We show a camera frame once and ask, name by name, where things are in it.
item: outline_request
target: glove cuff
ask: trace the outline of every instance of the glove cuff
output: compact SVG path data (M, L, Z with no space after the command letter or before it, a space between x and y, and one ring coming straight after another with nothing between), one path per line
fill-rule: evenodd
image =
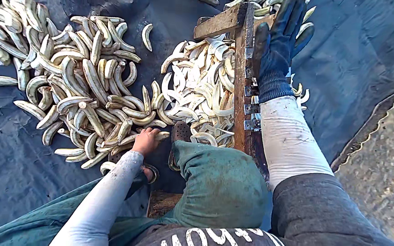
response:
M259 103L283 96L294 96L284 73L279 70L270 70L263 74L258 82Z

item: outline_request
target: arm sleeve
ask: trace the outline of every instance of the arm sleeve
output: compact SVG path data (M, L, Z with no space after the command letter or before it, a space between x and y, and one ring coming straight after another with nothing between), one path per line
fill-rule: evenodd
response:
M394 245L342 189L294 97L260 107L272 233L285 245Z
M260 104L262 139L271 189L306 173L334 175L292 96Z
M135 151L124 154L117 167L80 203L50 245L108 245L110 228L143 160L144 156Z

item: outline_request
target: black tarp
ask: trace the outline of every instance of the black tarp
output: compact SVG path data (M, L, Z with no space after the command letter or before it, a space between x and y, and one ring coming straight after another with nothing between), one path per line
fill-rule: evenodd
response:
M142 85L150 88L154 79L161 81L161 62L177 43L191 40L197 19L219 12L198 0L40 2L59 29L68 17L91 11L124 18L129 26L124 40L142 58L137 82L130 87L137 97L142 97ZM295 84L310 89L305 118L331 163L375 105L394 92L394 0L311 0L309 7L315 5L310 17L315 35L293 60L292 71ZM154 25L153 53L140 37L147 23ZM14 67L0 67L0 75L14 77ZM56 148L70 148L69 139L56 136L51 146L42 146L37 120L14 106L14 100L25 100L24 93L0 87L0 225L101 176L99 165L81 170L80 164L53 154ZM183 179L166 166L169 141L147 158L161 175L153 188L181 192Z

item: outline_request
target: person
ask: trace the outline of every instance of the person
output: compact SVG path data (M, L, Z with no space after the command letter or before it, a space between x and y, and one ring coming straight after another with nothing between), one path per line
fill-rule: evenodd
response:
M0 227L0 245L394 245L361 214L334 177L285 76L314 31L296 40L304 0L285 0L274 24L255 35L262 137L273 192L271 231L258 229L267 187L253 159L235 149L190 143L172 131L170 166L186 180L174 209L159 219L117 217L140 166L158 144L147 128L101 180Z

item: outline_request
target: perforated sandal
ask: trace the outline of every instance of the perforated sandal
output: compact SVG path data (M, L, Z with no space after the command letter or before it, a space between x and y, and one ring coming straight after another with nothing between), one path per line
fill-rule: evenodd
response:
M186 123L182 121L176 122L172 128L171 143L174 143L176 140L182 140L189 143L191 142L191 129ZM170 151L170 155L168 157L168 166L173 171L180 171L180 168L176 165L174 160L174 153L172 150Z
M111 155L111 154L109 153L109 156L107 157L107 160L108 160L108 161L111 161L111 162L113 162L113 163L118 163L119 159L121 159L121 157L122 157L126 152L127 152L127 151L121 151L120 153L115 154L115 155ZM157 169L156 167L154 167L154 166L152 166L152 165L150 165L150 164L147 164L147 163L145 163L145 162L141 165L141 167L148 168L148 169L150 169L150 170L153 172L153 177L151 178L151 180L148 181L148 184L152 184L152 183L154 183L156 180L159 179L159 171L158 171L158 169Z

